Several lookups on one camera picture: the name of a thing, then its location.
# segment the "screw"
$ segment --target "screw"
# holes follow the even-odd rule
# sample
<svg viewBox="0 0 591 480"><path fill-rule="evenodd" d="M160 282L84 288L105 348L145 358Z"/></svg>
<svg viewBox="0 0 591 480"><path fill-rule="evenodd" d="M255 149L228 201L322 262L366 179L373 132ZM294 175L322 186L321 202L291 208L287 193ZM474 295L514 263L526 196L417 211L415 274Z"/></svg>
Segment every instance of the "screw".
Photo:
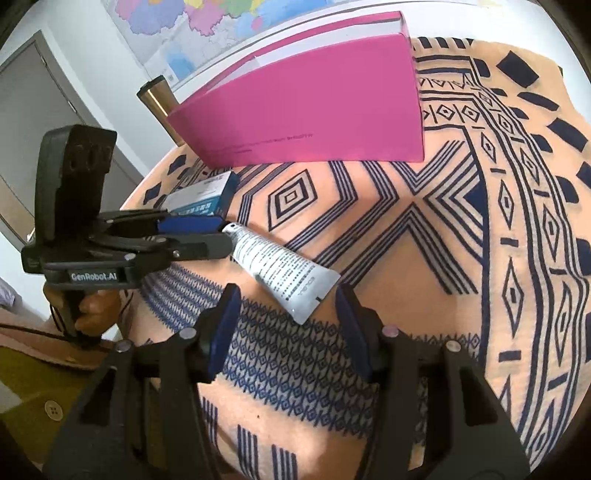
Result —
<svg viewBox="0 0 591 480"><path fill-rule="evenodd" d="M453 353L458 353L460 350L462 350L460 342L457 342L455 340L449 340L449 342L445 344L445 347Z"/></svg>
<svg viewBox="0 0 591 480"><path fill-rule="evenodd" d="M126 352L130 348L131 348L131 342L129 340L123 340L123 341L117 343L117 345L115 345L115 350L117 350L119 353Z"/></svg>
<svg viewBox="0 0 591 480"><path fill-rule="evenodd" d="M382 328L382 333L388 338L395 338L400 333L400 330L398 330L396 325L386 325Z"/></svg>
<svg viewBox="0 0 591 480"><path fill-rule="evenodd" d="M193 327L186 327L178 333L178 336L183 340L190 340L195 335L197 335L197 330L195 330Z"/></svg>

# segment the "blue box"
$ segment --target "blue box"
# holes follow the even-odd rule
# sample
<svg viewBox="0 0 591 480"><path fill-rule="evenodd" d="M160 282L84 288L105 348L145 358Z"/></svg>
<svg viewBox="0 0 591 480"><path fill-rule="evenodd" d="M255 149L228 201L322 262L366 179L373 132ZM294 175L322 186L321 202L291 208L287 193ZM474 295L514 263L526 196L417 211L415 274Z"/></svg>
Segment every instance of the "blue box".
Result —
<svg viewBox="0 0 591 480"><path fill-rule="evenodd" d="M238 187L232 171L198 181L166 197L162 208L179 215L217 215L226 218Z"/></svg>

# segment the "door frame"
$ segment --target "door frame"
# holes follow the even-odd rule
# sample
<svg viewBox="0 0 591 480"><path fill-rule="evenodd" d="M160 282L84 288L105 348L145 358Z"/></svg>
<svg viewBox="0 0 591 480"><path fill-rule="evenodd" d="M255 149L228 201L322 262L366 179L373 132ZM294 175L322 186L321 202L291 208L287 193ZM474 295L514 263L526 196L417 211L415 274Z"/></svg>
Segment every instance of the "door frame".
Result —
<svg viewBox="0 0 591 480"><path fill-rule="evenodd" d="M41 61L44 63L49 75L59 88L66 102L70 104L73 112L80 119L80 123L90 125L92 127L101 127L96 118L92 115L92 113L90 113L90 110L88 110L85 103L78 96L76 90L66 77L66 74L61 69L56 58L53 56L51 48L47 44L45 36L43 36L43 32L41 30L35 32L31 38L18 47L18 49L16 49L0 65L0 75L24 50L31 46L34 46L37 50L37 53L41 57ZM129 178L133 183L140 184L140 182L144 179L144 177L132 165L127 157L123 155L123 152L117 146L115 146L115 149L113 150L113 160L120 166L127 178ZM25 245L25 242L21 240L16 232L12 230L10 225L4 221L2 215L0 215L0 233L3 234L8 239L8 241L19 251Z"/></svg>

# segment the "white wall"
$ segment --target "white wall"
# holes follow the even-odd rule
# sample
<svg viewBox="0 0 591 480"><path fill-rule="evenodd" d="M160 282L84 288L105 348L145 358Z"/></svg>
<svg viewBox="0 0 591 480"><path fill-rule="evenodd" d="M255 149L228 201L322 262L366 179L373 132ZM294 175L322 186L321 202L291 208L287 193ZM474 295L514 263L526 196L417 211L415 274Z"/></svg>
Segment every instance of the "white wall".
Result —
<svg viewBox="0 0 591 480"><path fill-rule="evenodd" d="M174 143L136 97L151 79L100 0L36 3L0 50L0 64L38 30L86 107L118 133L118 147L146 175Z"/></svg>

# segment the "button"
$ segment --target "button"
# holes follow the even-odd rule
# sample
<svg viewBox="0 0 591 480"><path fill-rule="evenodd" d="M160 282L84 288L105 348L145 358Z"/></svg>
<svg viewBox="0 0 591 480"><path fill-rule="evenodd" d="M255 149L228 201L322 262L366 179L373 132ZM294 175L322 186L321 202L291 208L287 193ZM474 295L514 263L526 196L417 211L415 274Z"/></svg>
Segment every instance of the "button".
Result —
<svg viewBox="0 0 591 480"><path fill-rule="evenodd" d="M53 421L60 421L64 417L64 411L61 409L58 402L47 400L45 402L45 413Z"/></svg>

